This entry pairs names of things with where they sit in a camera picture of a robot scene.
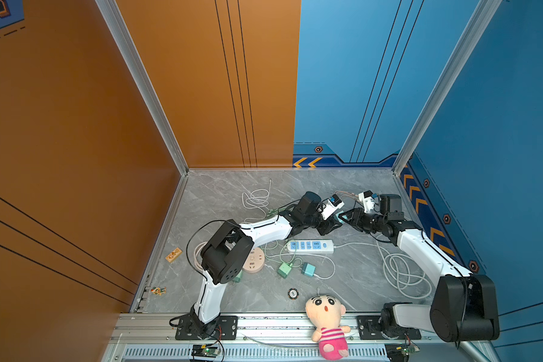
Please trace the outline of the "light green charger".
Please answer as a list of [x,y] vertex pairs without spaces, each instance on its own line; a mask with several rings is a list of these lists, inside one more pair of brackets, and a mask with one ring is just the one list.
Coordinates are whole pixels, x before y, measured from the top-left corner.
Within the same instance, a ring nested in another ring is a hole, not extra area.
[[292,265],[290,263],[282,262],[277,270],[277,273],[283,279],[286,279],[288,275],[291,273],[291,271],[292,271]]
[[240,282],[241,282],[241,279],[242,279],[242,275],[243,275],[243,271],[240,271],[240,272],[233,278],[233,282],[234,282],[234,283],[240,283]]

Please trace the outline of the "light green charger left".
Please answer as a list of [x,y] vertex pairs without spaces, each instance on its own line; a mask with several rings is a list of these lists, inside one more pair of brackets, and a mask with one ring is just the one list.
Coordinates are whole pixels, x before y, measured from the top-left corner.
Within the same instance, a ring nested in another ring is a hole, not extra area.
[[243,275],[243,271],[240,271],[240,272],[233,278],[233,282],[234,282],[234,283],[240,283],[240,282],[241,282],[241,279],[242,279],[242,275]]

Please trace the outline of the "left green circuit board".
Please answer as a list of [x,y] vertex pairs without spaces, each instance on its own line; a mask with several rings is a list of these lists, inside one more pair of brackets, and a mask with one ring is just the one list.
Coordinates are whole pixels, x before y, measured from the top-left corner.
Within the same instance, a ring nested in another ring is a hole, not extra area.
[[215,361],[222,356],[222,350],[215,345],[193,345],[190,352],[191,361]]

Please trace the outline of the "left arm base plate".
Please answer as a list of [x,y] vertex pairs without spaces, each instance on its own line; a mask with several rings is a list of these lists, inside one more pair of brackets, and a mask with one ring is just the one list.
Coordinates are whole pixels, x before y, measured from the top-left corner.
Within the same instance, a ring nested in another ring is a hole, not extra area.
[[175,327],[175,339],[191,341],[236,340],[237,331],[238,317],[235,315],[221,315],[207,324],[203,324],[193,316],[185,315],[178,319]]

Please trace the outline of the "small toy figure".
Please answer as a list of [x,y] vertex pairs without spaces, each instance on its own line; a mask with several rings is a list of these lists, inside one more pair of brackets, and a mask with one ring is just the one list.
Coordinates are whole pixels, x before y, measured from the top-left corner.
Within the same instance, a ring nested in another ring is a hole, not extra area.
[[166,294],[167,288],[165,288],[165,287],[154,287],[154,288],[151,289],[150,292],[152,294],[157,295],[157,296],[161,296],[161,295]]

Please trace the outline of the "round pink power socket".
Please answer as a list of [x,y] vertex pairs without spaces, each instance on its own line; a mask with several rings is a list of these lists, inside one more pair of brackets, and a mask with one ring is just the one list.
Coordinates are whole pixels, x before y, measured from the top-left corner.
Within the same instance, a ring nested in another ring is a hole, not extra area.
[[265,253],[260,247],[255,247],[247,256],[243,271],[249,274],[260,272],[265,266]]

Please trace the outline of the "right green circuit board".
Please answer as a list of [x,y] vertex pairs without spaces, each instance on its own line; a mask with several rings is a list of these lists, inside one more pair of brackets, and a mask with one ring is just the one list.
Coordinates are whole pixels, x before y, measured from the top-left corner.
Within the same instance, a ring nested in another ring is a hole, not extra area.
[[390,362],[409,362],[413,354],[419,353],[418,345],[385,345],[387,358]]

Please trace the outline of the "green circuit board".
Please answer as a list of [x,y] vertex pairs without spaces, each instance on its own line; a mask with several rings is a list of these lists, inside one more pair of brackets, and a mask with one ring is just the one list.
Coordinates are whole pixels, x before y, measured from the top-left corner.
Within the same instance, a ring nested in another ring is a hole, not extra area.
[[191,361],[215,361],[222,356],[222,350],[215,345],[193,345],[190,352]]
[[419,353],[418,345],[385,345],[387,358],[390,362],[409,362],[413,354]]

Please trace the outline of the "black poker chip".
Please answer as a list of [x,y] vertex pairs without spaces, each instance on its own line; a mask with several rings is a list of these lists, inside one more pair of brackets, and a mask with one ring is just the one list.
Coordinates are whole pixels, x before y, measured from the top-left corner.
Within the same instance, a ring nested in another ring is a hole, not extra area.
[[291,299],[291,300],[296,300],[299,296],[299,292],[297,289],[295,288],[291,288],[289,289],[288,291],[288,297]]

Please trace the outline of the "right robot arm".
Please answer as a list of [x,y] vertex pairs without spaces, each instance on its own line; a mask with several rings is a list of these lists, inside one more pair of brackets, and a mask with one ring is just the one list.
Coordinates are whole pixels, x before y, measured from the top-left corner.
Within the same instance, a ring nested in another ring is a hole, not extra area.
[[367,234],[380,233],[409,256],[434,287],[430,306],[389,303],[383,325],[434,332],[444,342],[496,340],[500,336],[496,286],[458,264],[435,245],[424,230],[406,220],[398,195],[383,195],[379,206],[353,208],[339,219]]

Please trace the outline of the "white blue power strip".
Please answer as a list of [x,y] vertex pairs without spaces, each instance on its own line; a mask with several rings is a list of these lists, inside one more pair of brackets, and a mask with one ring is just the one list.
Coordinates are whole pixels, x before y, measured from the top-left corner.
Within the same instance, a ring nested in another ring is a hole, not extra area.
[[333,241],[327,240],[292,240],[287,242],[287,251],[300,254],[331,255],[334,252]]

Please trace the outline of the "plush doll pink dress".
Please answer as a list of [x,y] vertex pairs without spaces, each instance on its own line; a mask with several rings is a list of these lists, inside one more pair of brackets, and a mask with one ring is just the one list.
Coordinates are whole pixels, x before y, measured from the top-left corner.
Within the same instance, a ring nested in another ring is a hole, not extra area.
[[329,295],[319,295],[306,302],[306,315],[315,326],[312,341],[325,360],[341,360],[349,356],[345,335],[351,332],[350,326],[341,324],[345,306]]

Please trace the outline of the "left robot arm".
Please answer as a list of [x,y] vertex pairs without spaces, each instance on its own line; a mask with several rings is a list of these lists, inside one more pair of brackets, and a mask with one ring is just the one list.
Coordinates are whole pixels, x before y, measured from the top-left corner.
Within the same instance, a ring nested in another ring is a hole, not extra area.
[[336,212],[343,205],[337,195],[323,200],[313,192],[306,192],[297,202],[281,207],[274,217],[256,223],[223,220],[200,251],[203,280],[189,313],[192,332],[207,337],[216,330],[226,285],[239,274],[254,248],[287,240],[309,228],[327,235],[341,226]]

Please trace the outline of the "light green charger middle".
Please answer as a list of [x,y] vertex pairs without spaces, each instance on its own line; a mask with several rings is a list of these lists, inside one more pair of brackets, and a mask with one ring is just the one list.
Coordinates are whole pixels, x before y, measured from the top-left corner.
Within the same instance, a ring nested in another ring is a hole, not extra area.
[[277,273],[283,279],[286,279],[288,275],[291,273],[291,271],[292,271],[292,265],[290,263],[282,262],[277,270]]

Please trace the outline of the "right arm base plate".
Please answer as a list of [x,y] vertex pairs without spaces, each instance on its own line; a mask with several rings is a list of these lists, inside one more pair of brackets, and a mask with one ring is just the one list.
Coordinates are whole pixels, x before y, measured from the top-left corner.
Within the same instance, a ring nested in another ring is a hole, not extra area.
[[400,327],[395,322],[385,320],[380,315],[360,315],[356,319],[361,340],[422,339],[419,330]]

